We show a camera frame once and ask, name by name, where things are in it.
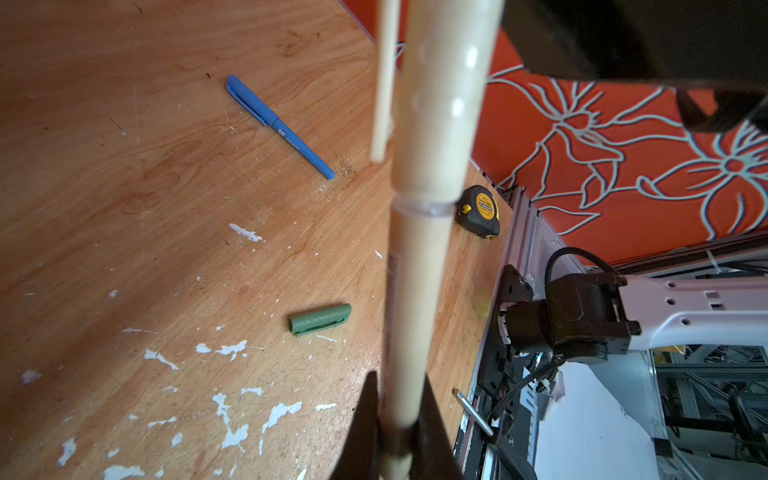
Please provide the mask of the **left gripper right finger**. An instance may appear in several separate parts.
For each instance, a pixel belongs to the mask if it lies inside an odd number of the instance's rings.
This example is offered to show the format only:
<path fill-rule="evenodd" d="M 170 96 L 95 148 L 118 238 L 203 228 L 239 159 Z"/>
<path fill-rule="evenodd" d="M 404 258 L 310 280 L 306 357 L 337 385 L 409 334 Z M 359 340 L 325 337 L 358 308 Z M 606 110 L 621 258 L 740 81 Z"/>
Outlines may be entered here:
<path fill-rule="evenodd" d="M 461 480 L 462 472 L 453 456 L 428 377 L 425 377 L 419 416 L 413 430 L 410 478 Z"/>

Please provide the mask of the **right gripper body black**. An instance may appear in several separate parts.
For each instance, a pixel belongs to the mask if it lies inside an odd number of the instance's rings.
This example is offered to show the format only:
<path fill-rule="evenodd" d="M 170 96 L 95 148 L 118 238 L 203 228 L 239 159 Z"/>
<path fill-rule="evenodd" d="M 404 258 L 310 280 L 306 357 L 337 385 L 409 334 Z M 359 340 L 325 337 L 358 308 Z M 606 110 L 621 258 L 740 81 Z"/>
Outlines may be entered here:
<path fill-rule="evenodd" d="M 501 28 L 534 74 L 672 87 L 693 132 L 767 129 L 764 1 L 508 1 Z"/>

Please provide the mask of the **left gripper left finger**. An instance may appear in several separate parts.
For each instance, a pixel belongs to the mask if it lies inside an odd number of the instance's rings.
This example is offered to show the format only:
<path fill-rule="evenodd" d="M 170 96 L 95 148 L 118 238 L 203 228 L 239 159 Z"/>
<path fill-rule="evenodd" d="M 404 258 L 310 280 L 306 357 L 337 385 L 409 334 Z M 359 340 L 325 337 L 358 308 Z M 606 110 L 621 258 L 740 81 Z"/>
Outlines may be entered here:
<path fill-rule="evenodd" d="M 331 480 L 378 479 L 378 378 L 370 371 L 363 383 L 352 422 Z"/>

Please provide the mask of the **green pen cap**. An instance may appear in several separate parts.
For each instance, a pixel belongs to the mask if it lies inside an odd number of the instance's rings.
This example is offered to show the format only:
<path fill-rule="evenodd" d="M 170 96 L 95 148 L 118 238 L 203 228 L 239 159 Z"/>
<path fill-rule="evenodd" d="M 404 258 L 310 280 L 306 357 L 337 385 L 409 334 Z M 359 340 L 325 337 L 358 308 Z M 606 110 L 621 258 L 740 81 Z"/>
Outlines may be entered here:
<path fill-rule="evenodd" d="M 352 306 L 346 303 L 295 314 L 289 318 L 290 332 L 302 336 L 333 328 L 345 323 L 351 313 Z"/>

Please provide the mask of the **blue pen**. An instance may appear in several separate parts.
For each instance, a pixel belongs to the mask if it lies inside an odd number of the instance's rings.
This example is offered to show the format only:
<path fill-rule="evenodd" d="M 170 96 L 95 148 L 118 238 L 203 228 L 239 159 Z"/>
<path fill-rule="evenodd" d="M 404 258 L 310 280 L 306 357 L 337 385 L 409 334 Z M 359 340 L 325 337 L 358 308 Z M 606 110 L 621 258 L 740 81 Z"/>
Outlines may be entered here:
<path fill-rule="evenodd" d="M 229 75 L 225 88 L 233 99 L 262 125 L 275 131 L 327 180 L 335 172 L 280 117 L 235 75 Z"/>

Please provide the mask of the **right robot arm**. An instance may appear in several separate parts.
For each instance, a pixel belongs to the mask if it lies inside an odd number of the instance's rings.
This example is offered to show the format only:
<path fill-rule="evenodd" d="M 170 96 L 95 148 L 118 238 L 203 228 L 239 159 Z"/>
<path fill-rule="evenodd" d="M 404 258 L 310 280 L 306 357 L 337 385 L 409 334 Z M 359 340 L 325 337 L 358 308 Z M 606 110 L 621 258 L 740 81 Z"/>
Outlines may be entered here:
<path fill-rule="evenodd" d="M 763 1 L 510 1 L 501 25 L 524 65 L 566 80 L 672 87 L 684 129 L 767 129 Z M 552 276 L 540 300 L 503 305 L 502 342 L 595 363 L 686 343 L 762 345 L 763 278 L 665 281 L 600 268 Z"/>

